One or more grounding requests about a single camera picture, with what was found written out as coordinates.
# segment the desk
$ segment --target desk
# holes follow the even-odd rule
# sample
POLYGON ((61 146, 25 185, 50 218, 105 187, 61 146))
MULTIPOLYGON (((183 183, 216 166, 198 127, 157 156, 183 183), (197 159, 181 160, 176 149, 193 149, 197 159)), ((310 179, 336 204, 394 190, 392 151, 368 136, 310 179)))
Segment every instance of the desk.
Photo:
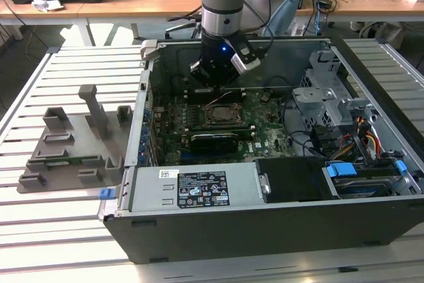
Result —
MULTIPOLYGON (((14 5, 11 0, 7 1, 28 25, 77 25, 86 46, 94 45, 90 23, 130 23, 134 37, 138 37, 137 23, 152 17, 185 14, 201 4, 201 0, 104 0, 102 3, 66 3, 62 11, 40 13, 31 5, 14 5)), ((311 0, 305 0, 296 17, 304 23, 311 14, 311 0)), ((329 15, 328 21, 424 21, 424 3, 338 0, 337 10, 329 15)), ((2 1, 0 23, 21 25, 2 1)))
MULTIPOLYGON (((424 3, 407 0, 337 0, 336 11, 329 21, 424 21, 424 3)), ((311 0, 304 0, 296 17, 308 20, 312 14, 311 0)))

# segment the warning label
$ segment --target warning label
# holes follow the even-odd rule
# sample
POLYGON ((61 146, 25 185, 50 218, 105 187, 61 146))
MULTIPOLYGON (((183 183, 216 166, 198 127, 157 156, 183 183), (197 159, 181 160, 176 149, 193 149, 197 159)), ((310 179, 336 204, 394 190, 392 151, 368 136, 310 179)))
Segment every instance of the warning label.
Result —
POLYGON ((230 205, 225 172, 188 172, 178 174, 180 208, 230 205))

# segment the floor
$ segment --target floor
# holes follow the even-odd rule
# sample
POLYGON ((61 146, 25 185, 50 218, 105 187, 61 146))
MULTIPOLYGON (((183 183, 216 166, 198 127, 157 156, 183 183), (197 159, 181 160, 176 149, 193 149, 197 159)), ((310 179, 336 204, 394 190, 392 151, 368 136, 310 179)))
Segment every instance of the floor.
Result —
MULTIPOLYGON (((140 44, 146 38, 164 38, 164 29, 174 23, 142 23, 138 31, 142 38, 135 40, 130 25, 94 24, 91 26, 96 45, 124 46, 140 44)), ((418 26, 417 32, 408 32, 399 52, 413 65, 417 66, 423 57, 424 27, 418 26)), ((35 33, 47 46, 83 46, 76 26, 31 26, 23 27, 23 40, 10 40, 0 48, 0 117, 12 104, 26 80, 37 67, 38 61, 46 52, 46 47, 31 33, 35 33)), ((191 30, 181 30, 173 33, 174 38, 189 38, 191 30)), ((337 34, 342 38, 358 38, 358 34, 349 29, 347 23, 336 23, 333 28, 327 28, 326 36, 337 34)), ((424 62, 418 66, 424 74, 424 62)))

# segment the blue latch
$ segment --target blue latch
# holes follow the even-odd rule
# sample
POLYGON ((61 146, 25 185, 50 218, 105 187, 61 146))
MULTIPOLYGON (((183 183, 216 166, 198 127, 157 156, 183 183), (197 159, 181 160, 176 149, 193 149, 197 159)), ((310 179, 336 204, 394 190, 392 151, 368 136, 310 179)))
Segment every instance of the blue latch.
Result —
POLYGON ((327 171, 331 178, 356 176, 358 174, 351 162, 334 162, 327 167, 327 171))
POLYGON ((112 200, 115 199, 115 189, 111 188, 103 188, 100 190, 99 194, 100 200, 112 200))
POLYGON ((399 172, 402 176, 406 175, 408 168, 405 165, 405 163, 403 162, 403 160, 397 160, 396 161, 396 167, 397 167, 397 169, 399 170, 399 172))

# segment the green circuit board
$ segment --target green circuit board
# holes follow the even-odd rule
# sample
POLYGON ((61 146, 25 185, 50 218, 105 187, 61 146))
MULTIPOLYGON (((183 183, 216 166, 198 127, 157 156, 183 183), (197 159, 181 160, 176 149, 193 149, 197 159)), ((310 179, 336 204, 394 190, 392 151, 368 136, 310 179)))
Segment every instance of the green circuit board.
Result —
POLYGON ((248 91, 241 103, 215 103, 209 106, 188 105, 183 97, 177 96, 166 105, 156 107, 155 129, 160 165, 251 162, 257 158, 295 155, 280 123, 281 97, 267 96, 266 102, 263 102, 263 95, 262 91, 248 91), (219 126, 214 126, 211 132, 214 119, 206 111, 211 113, 214 110, 211 107, 224 117, 227 126, 233 127, 219 129, 219 126), (223 114, 220 107, 226 107, 226 113, 223 114), (240 137, 237 151, 225 155, 191 154, 191 136, 207 133, 237 134, 240 137))

